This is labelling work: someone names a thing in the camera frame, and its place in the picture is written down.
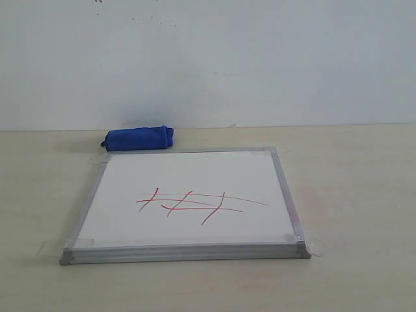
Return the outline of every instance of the white surface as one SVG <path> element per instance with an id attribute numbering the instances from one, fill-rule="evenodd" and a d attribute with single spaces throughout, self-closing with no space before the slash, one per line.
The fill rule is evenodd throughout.
<path id="1" fill-rule="evenodd" d="M 221 207 L 242 211 L 168 211 L 176 201 L 149 200 L 159 193 L 211 194 L 186 200 L 176 208 Z M 184 195 L 156 196 L 182 199 Z M 75 248 L 205 243 L 293 242 L 294 232 L 270 153 L 167 153 L 113 155 L 97 189 Z"/>
<path id="2" fill-rule="evenodd" d="M 323 242 L 323 256 L 66 267 L 59 255 L 106 132 L 0 133 L 0 311 L 414 312 L 415 133 L 178 130 L 177 148 L 277 146 L 302 227 Z M 55 248 L 42 254 L 56 257 L 38 255 L 46 240 Z"/>
<path id="3" fill-rule="evenodd" d="M 0 6 L 0 130 L 416 121 L 416 1 Z"/>

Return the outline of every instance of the blue eraser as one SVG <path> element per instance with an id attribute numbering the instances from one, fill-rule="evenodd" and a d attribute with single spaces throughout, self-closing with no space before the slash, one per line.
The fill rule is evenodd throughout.
<path id="1" fill-rule="evenodd" d="M 174 129 L 165 125 L 153 128 L 112 130 L 101 146 L 107 151 L 163 150 L 174 145 Z"/>

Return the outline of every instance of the red hash marks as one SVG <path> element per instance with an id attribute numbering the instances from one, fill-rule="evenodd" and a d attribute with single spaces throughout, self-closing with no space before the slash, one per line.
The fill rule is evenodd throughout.
<path id="1" fill-rule="evenodd" d="M 163 209 L 168 210 L 168 214 L 166 215 L 167 217 L 170 216 L 170 214 L 172 213 L 173 210 L 176 210 L 176 211 L 186 211 L 186 210 L 191 211 L 191 210 L 204 210 L 204 209 L 205 210 L 206 209 L 212 210 L 211 213 L 202 221 L 201 226 L 203 226 L 204 223 L 206 223 L 206 221 L 208 221 L 208 219 L 210 219 L 210 217 L 212 217 L 218 210 L 235 211 L 235 212 L 238 212 L 238 213 L 242 213 L 243 212 L 243 211 L 238 210 L 238 209 L 223 208 L 222 207 L 222 204 L 224 202 L 224 198 L 229 198 L 229 199 L 232 199 L 232 200 L 242 200 L 242 201 L 245 201 L 245 202 L 251 202 L 251 203 L 256 203 L 256 204 L 259 204 L 259 205 L 268 206 L 265 203 L 261 203 L 259 201 L 255 201 L 255 200 L 247 200 L 247 199 L 244 199 L 244 198 L 226 196 L 226 193 L 225 192 L 222 193 L 221 196 L 218 196 L 218 195 L 209 195 L 209 194 L 195 194 L 195 193 L 193 193 L 193 191 L 189 191 L 187 193 L 159 193 L 159 188 L 157 187 L 156 188 L 156 191 L 154 193 L 146 193 L 144 195 L 151 195 L 151 198 L 149 200 L 138 200 L 137 201 L 137 203 L 144 203 L 143 206 L 140 208 L 139 212 L 141 212 L 143 210 L 143 208 L 145 208 L 145 206 L 147 206 L 150 202 L 156 202 L 156 201 L 171 201 L 171 202 L 177 202 L 173 207 L 168 207 L 168 206 L 165 206 L 165 205 L 161 205 L 161 207 Z M 174 199 L 174 200 L 173 199 L 155 199 L 156 196 L 165 196 L 165 195 L 184 195 L 184 196 L 181 199 Z M 203 203 L 203 202 L 200 202 L 200 201 L 186 200 L 186 198 L 188 196 L 218 197 L 218 198 L 221 198 L 221 202 L 220 202 L 220 204 L 218 206 L 212 207 L 208 203 Z M 183 208 L 179 208 L 178 206 L 181 203 L 197 203 L 197 204 L 200 204 L 200 205 L 208 205 L 208 206 L 211 206 L 211 207 L 191 207 L 191 208 L 183 207 Z"/>

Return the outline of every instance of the whiteboard frame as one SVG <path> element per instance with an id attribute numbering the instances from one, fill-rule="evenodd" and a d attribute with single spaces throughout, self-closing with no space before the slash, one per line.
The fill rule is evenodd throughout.
<path id="1" fill-rule="evenodd" d="M 107 164 L 111 160 L 113 155 L 136 155 L 136 154 L 164 154 L 164 153 L 216 153 L 216 152 L 229 152 L 229 151 L 251 151 L 251 152 L 261 152 L 261 153 L 269 153 L 272 157 L 274 168 L 276 170 L 276 175 L 278 177 L 279 185 L 281 187 L 283 198 L 286 203 L 286 208 L 289 213 L 289 217 L 291 219 L 291 223 L 294 230 L 294 236 L 296 237 L 295 242 L 287 242 L 287 243 L 279 243 L 279 244 L 258 244 L 257 246 L 273 246 L 275 248 L 275 252 L 269 256 L 260 256 L 260 255 L 253 255 L 249 251 L 247 251 L 245 257 L 236 257 L 234 255 L 219 255 L 218 257 L 214 255 L 195 255 L 192 253 L 192 249 L 198 248 L 201 246 L 200 244 L 192 244 L 190 246 L 183 246 L 183 245 L 168 245 L 168 246 L 126 246 L 126 247 L 112 247 L 112 248 L 82 248 L 81 252 L 75 250 L 74 246 L 78 239 L 78 236 L 81 232 L 81 228 L 83 227 L 85 218 L 90 210 L 92 201 L 94 196 L 96 195 L 97 189 L 101 182 L 101 178 L 105 172 Z M 114 151 L 114 152 L 107 152 L 104 154 L 101 163 L 99 164 L 98 172 L 96 180 L 92 185 L 88 196 L 86 197 L 85 204 L 83 205 L 77 223 L 65 244 L 62 255 L 59 259 L 59 263 L 61 265 L 70 265 L 70 264 L 77 264 L 77 263 L 111 263 L 111 262 L 139 262 L 139 261 L 179 261 L 179 260 L 208 260 L 208 259 L 259 259 L 259 258 L 311 258 L 311 253 L 307 248 L 307 244 L 305 242 L 305 235 L 300 225 L 300 220 L 298 213 L 296 212 L 296 207 L 293 202 L 293 198 L 289 189 L 289 185 L 287 184 L 287 180 L 285 177 L 285 173 L 283 171 L 283 167 L 281 166 L 278 151 L 274 147 L 253 147 L 253 148 L 213 148 L 213 149 L 156 149 L 156 150 L 146 150 L 146 151 Z M 237 248 L 238 251 L 248 250 L 250 249 L 250 245 L 255 246 L 254 244 L 206 244 L 209 248 Z M 176 256 L 169 253 L 169 250 L 177 250 L 178 248 L 182 248 L 182 256 Z M 159 259 L 157 256 L 154 256 L 152 251 L 155 250 L 164 250 L 166 254 Z M 135 255 L 135 252 L 149 252 L 149 257 L 143 257 Z"/>

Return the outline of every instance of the red line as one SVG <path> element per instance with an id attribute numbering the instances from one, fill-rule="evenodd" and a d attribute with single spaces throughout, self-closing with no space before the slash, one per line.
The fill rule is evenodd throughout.
<path id="1" fill-rule="evenodd" d="M 168 212 L 168 215 L 166 216 L 166 217 L 169 217 L 169 215 L 170 215 L 170 213 L 177 207 L 177 206 L 179 206 L 179 204 L 181 203 L 181 202 L 183 202 L 184 200 L 185 200 L 185 198 L 190 194 L 190 193 L 192 193 L 192 191 L 190 191 L 190 192 L 187 192 L 187 194 L 181 199 L 181 200 L 179 200 L 177 203 L 176 203 L 176 205 L 174 205 L 173 207 L 172 207 L 172 209 L 170 209 L 169 210 L 169 212 Z"/>
<path id="2" fill-rule="evenodd" d="M 163 207 L 163 208 L 165 208 L 167 210 L 173 210 L 173 208 L 169 208 L 169 207 L 167 207 L 165 205 L 161 205 L 161 207 Z M 176 210 L 200 210 L 200 209 L 216 209 L 216 207 L 176 208 L 174 210 L 176 211 Z M 236 212 L 239 212 L 239 213 L 242 213 L 243 212 L 242 210 L 230 209 L 230 208 L 219 208 L 219 210 L 230 210 L 230 211 L 236 211 Z"/>
<path id="3" fill-rule="evenodd" d="M 159 190 L 159 188 L 157 187 L 156 188 L 156 191 L 153 193 L 153 196 L 150 198 L 150 200 L 148 200 L 147 201 L 147 203 L 145 203 L 141 208 L 140 208 L 140 210 L 139 210 L 139 212 L 141 212 L 142 210 L 143 210 L 143 208 L 145 208 L 145 206 L 149 203 L 149 202 L 151 202 L 151 201 L 153 201 L 153 199 L 155 198 L 155 196 L 156 196 L 156 194 L 157 194 L 157 191 Z"/>
<path id="4" fill-rule="evenodd" d="M 209 215 L 208 215 L 208 217 L 207 218 L 205 218 L 205 220 L 204 221 L 202 221 L 202 223 L 201 223 L 201 226 L 203 226 L 203 224 L 204 223 L 206 223 L 206 221 L 213 215 L 213 214 L 215 214 L 216 213 L 216 211 L 217 210 L 219 210 L 219 208 L 221 208 L 221 205 L 222 205 L 222 202 L 224 201 L 224 196 L 226 195 L 226 193 L 224 192 L 224 193 L 222 193 L 222 196 L 221 196 L 221 202 L 220 202 L 220 205 L 218 205 L 218 207 L 217 208 L 215 208 L 214 209 L 214 211 L 213 212 L 211 212 Z"/>
<path id="5" fill-rule="evenodd" d="M 143 193 L 143 195 L 152 195 L 153 193 Z M 158 195 L 186 195 L 186 193 L 158 193 Z M 219 195 L 207 195 L 207 194 L 190 194 L 191 196 L 208 196 L 208 197 L 222 197 Z M 244 198 L 238 198 L 238 197 L 231 197 L 231 196 L 224 196 L 224 198 L 229 198 L 231 200 L 244 200 L 245 202 L 250 203 L 258 203 L 260 205 L 268 206 L 266 203 L 261 203 L 260 201 L 255 200 L 245 200 Z"/>
<path id="6" fill-rule="evenodd" d="M 148 202 L 149 200 L 138 200 L 138 201 L 136 201 L 137 203 L 142 203 L 142 202 Z M 152 200 L 153 202 L 157 202 L 157 201 L 160 201 L 160 202 L 178 202 L 179 200 Z M 192 200 L 183 200 L 182 201 L 183 203 L 200 203 L 201 205 L 210 205 L 209 203 L 202 203 L 202 202 L 200 202 L 200 201 L 192 201 Z"/>

